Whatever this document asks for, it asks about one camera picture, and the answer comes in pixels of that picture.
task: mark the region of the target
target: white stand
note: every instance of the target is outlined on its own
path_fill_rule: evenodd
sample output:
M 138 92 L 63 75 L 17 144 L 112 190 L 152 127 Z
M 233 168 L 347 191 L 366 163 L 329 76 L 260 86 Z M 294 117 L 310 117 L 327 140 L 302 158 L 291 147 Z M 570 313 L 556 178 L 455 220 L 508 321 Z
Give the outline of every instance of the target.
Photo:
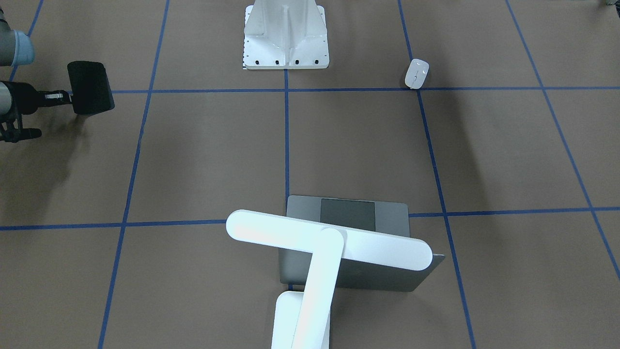
M 256 0 L 246 8 L 247 69 L 321 69 L 329 65 L 325 9 L 314 0 Z
M 238 210 L 226 221 L 233 239 L 312 253 L 304 292 L 278 297 L 272 349 L 329 349 L 329 313 L 340 259 L 424 270 L 433 260 L 422 240 L 309 220 Z

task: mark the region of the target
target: brown floor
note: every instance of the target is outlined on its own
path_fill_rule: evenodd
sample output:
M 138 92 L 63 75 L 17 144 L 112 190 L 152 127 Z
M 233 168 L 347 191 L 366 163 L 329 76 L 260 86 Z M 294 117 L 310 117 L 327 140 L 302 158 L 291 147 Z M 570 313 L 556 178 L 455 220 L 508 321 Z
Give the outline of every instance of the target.
M 0 144 L 0 348 L 268 348 L 277 251 L 223 222 L 290 194 L 404 202 L 446 254 L 412 293 L 338 289 L 334 349 L 618 347 L 613 6 L 318 0 L 330 66 L 285 73 L 240 67 L 251 2 L 0 3 L 37 51 L 15 81 L 101 61 L 116 102 Z

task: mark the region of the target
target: black square object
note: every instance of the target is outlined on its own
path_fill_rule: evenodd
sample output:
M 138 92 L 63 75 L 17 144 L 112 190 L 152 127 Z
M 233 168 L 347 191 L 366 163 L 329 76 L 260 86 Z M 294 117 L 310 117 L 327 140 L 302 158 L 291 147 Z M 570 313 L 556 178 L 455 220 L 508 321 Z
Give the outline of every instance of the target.
M 76 114 L 94 115 L 114 109 L 114 98 L 103 64 L 73 61 L 67 65 L 67 70 Z
M 374 202 L 321 199 L 321 223 L 374 232 Z

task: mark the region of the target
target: white computer mouse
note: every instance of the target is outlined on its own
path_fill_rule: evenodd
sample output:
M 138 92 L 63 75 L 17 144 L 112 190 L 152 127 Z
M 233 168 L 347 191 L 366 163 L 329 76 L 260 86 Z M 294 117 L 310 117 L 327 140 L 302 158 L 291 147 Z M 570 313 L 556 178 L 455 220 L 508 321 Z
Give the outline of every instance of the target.
M 412 60 L 409 65 L 409 69 L 407 70 L 407 74 L 405 74 L 405 85 L 412 89 L 421 88 L 424 80 L 426 80 L 428 68 L 429 66 L 427 62 L 417 58 Z

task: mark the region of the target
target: gray laptop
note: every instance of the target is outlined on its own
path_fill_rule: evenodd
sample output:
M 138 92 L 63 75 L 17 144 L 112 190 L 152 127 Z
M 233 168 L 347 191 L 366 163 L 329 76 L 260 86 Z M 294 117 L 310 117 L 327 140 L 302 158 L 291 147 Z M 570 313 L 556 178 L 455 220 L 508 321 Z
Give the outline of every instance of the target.
M 410 235 L 409 209 L 397 202 L 295 195 L 288 198 L 286 216 L 404 237 Z M 281 248 L 280 282 L 306 284 L 311 257 L 310 253 Z M 411 292 L 444 258 L 444 255 L 433 255 L 431 265 L 422 271 L 343 259 L 336 287 Z

